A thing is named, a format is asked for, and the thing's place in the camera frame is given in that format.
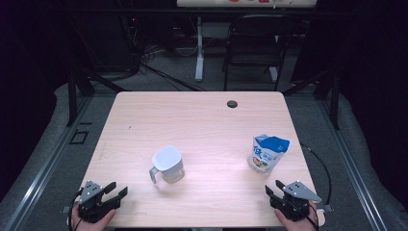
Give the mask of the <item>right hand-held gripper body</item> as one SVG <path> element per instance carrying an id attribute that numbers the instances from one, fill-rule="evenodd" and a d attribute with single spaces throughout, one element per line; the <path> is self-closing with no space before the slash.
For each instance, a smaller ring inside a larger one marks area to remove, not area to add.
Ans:
<path id="1" fill-rule="evenodd" d="M 269 199 L 272 208 L 280 210 L 287 219 L 299 221 L 309 216 L 309 202 L 321 202 L 321 198 L 300 181 L 294 181 L 281 190 L 283 197 L 277 195 Z"/>

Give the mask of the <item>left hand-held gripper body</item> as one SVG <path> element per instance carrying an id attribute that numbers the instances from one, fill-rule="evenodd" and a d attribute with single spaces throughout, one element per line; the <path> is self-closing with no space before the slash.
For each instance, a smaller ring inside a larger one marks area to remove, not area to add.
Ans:
<path id="1" fill-rule="evenodd" d="M 79 199 L 79 217 L 84 221 L 96 223 L 115 208 L 104 206 L 104 188 L 93 181 L 86 182 Z"/>

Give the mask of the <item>blue and white pouch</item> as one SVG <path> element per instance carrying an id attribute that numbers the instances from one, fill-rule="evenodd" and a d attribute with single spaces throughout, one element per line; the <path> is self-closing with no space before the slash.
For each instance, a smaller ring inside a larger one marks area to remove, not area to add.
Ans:
<path id="1" fill-rule="evenodd" d="M 290 142 L 278 137 L 260 135 L 253 139 L 248 165 L 258 173 L 270 175 L 280 159 L 288 151 Z"/>

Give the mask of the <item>clear jar with grey lid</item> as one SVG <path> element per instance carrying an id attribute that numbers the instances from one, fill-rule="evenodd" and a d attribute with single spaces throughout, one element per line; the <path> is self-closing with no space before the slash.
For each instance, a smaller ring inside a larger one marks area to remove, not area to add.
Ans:
<path id="1" fill-rule="evenodd" d="M 184 163 L 180 151 L 170 145 L 155 153 L 153 167 L 149 170 L 151 181 L 156 184 L 156 174 L 160 172 L 168 184 L 174 184 L 185 176 Z"/>

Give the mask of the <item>person's right hand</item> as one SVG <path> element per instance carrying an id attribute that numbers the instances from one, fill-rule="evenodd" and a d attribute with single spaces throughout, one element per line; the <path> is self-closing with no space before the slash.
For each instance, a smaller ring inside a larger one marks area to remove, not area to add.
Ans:
<path id="1" fill-rule="evenodd" d="M 284 214 L 278 210 L 274 210 L 274 214 L 278 220 L 284 225 L 287 231 L 317 231 L 318 217 L 317 217 L 317 205 L 309 202 L 309 216 L 299 221 L 292 221 L 287 219 Z"/>

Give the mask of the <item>person's left hand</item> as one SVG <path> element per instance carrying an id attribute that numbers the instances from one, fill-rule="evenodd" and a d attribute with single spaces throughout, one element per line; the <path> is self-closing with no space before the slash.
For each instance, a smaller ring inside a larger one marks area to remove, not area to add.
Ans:
<path id="1" fill-rule="evenodd" d="M 79 206 L 75 205 L 71 213 L 72 231 L 104 231 L 107 225 L 115 217 L 116 210 L 111 210 L 106 216 L 97 221 L 96 223 L 82 221 L 79 217 Z"/>

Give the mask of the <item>black tape square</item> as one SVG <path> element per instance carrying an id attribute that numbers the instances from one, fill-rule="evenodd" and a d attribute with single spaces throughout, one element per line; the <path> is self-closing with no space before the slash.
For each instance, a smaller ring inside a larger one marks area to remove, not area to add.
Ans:
<path id="1" fill-rule="evenodd" d="M 79 131 L 76 130 L 73 134 L 73 136 L 71 137 L 69 143 L 70 144 L 84 144 L 85 141 L 87 140 L 89 135 L 88 131 Z"/>

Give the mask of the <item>black folding chair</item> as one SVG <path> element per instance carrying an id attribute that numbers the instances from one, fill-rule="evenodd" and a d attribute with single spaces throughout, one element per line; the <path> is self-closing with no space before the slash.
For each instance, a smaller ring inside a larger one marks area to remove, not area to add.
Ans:
<path id="1" fill-rule="evenodd" d="M 230 66 L 276 68 L 274 90 L 277 90 L 288 46 L 297 27 L 297 21 L 283 14 L 250 13 L 231 22 L 222 71 L 227 90 Z"/>

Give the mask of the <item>metal floor rail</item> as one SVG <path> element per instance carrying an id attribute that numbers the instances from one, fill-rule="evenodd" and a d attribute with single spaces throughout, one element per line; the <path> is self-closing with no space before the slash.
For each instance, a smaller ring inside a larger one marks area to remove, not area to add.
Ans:
<path id="1" fill-rule="evenodd" d="M 83 184 L 105 112 L 96 98 L 84 98 L 79 114 L 66 126 L 59 104 L 26 167 L 0 203 L 0 231 L 67 231 L 61 214 Z M 76 130 L 88 131 L 84 144 L 70 144 Z"/>
<path id="2" fill-rule="evenodd" d="M 378 211 L 378 208 L 371 196 L 369 189 L 367 188 L 366 183 L 361 176 L 358 167 L 355 164 L 350 150 L 346 145 L 342 131 L 340 129 L 336 129 L 330 119 L 328 106 L 324 101 L 321 100 L 318 100 L 317 104 L 330 130 L 331 135 L 334 137 L 334 140 L 340 149 L 340 158 L 342 159 L 345 171 L 350 183 L 354 188 L 354 191 L 357 194 L 360 204 L 370 223 L 372 231 L 389 231 L 384 222 L 384 219 L 381 217 Z"/>

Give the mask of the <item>black frame post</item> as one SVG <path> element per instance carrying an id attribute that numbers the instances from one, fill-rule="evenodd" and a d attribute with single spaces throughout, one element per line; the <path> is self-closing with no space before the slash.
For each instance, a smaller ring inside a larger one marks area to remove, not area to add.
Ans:
<path id="1" fill-rule="evenodd" d="M 330 120 L 336 130 L 338 125 L 338 108 L 339 108 L 339 77 L 336 73 L 332 77 L 332 91 L 330 101 Z"/>
<path id="2" fill-rule="evenodd" d="M 74 70 L 68 76 L 68 106 L 69 115 L 67 126 L 71 126 L 77 117 L 77 88 L 76 88 L 76 73 Z"/>

